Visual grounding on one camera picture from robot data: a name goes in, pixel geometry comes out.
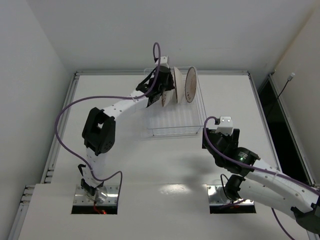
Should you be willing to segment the white plate orange sunburst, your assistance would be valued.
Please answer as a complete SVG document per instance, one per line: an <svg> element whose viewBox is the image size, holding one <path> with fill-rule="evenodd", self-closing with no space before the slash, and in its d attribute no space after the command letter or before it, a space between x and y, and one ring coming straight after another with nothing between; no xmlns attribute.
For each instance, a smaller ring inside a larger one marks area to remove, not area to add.
<svg viewBox="0 0 320 240"><path fill-rule="evenodd" d="M198 73L194 66L188 69L185 78L185 98L188 103L191 103L197 92Z"/></svg>

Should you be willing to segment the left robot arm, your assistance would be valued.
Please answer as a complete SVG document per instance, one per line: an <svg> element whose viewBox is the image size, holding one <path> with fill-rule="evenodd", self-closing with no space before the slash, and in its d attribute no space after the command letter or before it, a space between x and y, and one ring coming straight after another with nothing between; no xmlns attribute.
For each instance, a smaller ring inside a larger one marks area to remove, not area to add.
<svg viewBox="0 0 320 240"><path fill-rule="evenodd" d="M92 176L98 176L98 169L104 163L106 153L111 150L116 138L116 123L131 114L148 108L158 102L164 93L175 89L171 69L161 65L137 85L129 95L117 103L99 109L90 110L82 131L82 138L86 147L86 164L78 165L82 175L81 186L91 196L94 196L104 181L98 181Z"/></svg>

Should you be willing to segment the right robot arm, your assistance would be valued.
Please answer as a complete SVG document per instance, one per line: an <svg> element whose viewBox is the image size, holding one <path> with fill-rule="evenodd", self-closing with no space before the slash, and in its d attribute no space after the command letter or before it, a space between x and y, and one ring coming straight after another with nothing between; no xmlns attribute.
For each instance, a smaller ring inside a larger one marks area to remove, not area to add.
<svg viewBox="0 0 320 240"><path fill-rule="evenodd" d="M213 156L215 164L231 173L219 188L220 204L239 199L252 200L276 209L314 234L320 232L320 192L303 182L277 171L253 151L238 146L240 131L223 135L205 128L202 148Z"/></svg>

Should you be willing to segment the large floral plate orange rim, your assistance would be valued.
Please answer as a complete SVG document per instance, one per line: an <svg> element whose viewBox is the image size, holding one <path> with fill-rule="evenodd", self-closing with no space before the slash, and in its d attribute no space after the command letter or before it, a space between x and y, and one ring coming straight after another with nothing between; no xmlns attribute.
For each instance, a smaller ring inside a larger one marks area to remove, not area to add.
<svg viewBox="0 0 320 240"><path fill-rule="evenodd" d="M173 68L173 73L174 73L174 86L175 86L176 102L177 102L177 104L180 104L183 100L184 92L185 92L183 75L177 67Z"/></svg>

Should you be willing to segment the small floral plate orange rim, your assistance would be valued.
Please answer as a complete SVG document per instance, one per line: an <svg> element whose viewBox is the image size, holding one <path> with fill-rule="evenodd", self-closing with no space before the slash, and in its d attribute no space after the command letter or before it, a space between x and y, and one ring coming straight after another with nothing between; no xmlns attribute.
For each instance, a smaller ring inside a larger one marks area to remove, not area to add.
<svg viewBox="0 0 320 240"><path fill-rule="evenodd" d="M164 108L167 106L173 98L174 90L164 91L161 96L161 105Z"/></svg>

